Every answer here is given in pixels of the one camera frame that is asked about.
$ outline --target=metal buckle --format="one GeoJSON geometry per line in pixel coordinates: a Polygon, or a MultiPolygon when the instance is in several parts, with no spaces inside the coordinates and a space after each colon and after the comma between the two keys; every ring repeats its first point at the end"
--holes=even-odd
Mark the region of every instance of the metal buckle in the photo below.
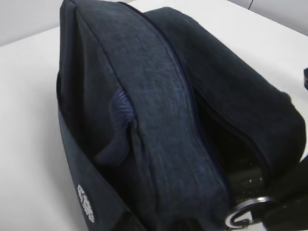
{"type": "Polygon", "coordinates": [[[226,226],[228,226],[231,229],[244,229],[245,227],[248,227],[250,225],[253,224],[257,224],[260,223],[261,220],[260,219],[252,219],[252,220],[248,220],[248,219],[244,219],[241,221],[237,221],[235,222],[234,220],[239,216],[239,215],[243,215],[244,212],[248,212],[251,211],[253,207],[255,207],[258,204],[261,203],[275,203],[276,201],[271,198],[271,197],[258,197],[258,198],[253,198],[253,199],[249,199],[245,202],[242,202],[240,204],[238,204],[226,217],[225,220],[225,224],[226,226]]]}

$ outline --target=bag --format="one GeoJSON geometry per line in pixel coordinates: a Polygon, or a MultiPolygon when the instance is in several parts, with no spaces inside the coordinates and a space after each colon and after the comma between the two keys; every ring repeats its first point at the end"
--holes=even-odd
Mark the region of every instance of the bag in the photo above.
{"type": "Polygon", "coordinates": [[[290,97],[191,18],[64,0],[60,19],[59,123],[89,230],[221,231],[298,163],[290,97]]]}

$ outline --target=white logo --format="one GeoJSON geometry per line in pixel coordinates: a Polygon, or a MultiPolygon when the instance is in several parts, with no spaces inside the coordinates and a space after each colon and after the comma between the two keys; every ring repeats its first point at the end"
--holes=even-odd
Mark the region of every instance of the white logo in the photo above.
{"type": "Polygon", "coordinates": [[[87,214],[89,220],[94,223],[94,214],[90,205],[90,202],[88,200],[88,197],[83,190],[83,188],[80,186],[80,184],[77,186],[78,196],[80,199],[80,202],[82,204],[83,209],[85,210],[85,213],[87,214]]]}

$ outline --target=metal ring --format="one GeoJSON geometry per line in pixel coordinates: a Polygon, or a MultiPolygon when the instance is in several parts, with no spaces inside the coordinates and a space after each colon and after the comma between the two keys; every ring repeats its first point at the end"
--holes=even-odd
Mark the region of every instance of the metal ring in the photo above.
{"type": "Polygon", "coordinates": [[[243,229],[249,225],[252,224],[257,224],[260,223],[260,220],[248,220],[248,222],[246,224],[243,225],[243,221],[241,224],[240,221],[235,222],[234,220],[236,219],[236,215],[238,215],[241,212],[244,212],[245,210],[247,210],[247,212],[254,207],[257,204],[260,203],[275,203],[276,201],[271,198],[271,197],[258,197],[258,198],[253,198],[250,199],[248,201],[242,202],[240,204],[238,204],[227,216],[226,220],[225,220],[225,224],[232,229],[243,229]]]}

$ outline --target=white wall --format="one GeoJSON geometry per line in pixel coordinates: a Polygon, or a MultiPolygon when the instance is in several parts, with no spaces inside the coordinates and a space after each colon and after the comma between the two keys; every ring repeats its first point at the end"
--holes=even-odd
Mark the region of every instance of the white wall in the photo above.
{"type": "Polygon", "coordinates": [[[58,26],[62,1],[0,0],[0,46],[58,26]]]}
{"type": "Polygon", "coordinates": [[[308,35],[308,0],[254,0],[250,10],[308,35]]]}
{"type": "Polygon", "coordinates": [[[232,2],[234,2],[234,3],[236,3],[236,4],[240,5],[240,6],[243,6],[246,9],[249,8],[249,6],[250,6],[250,4],[252,2],[252,0],[229,0],[229,1],[232,1],[232,2]]]}

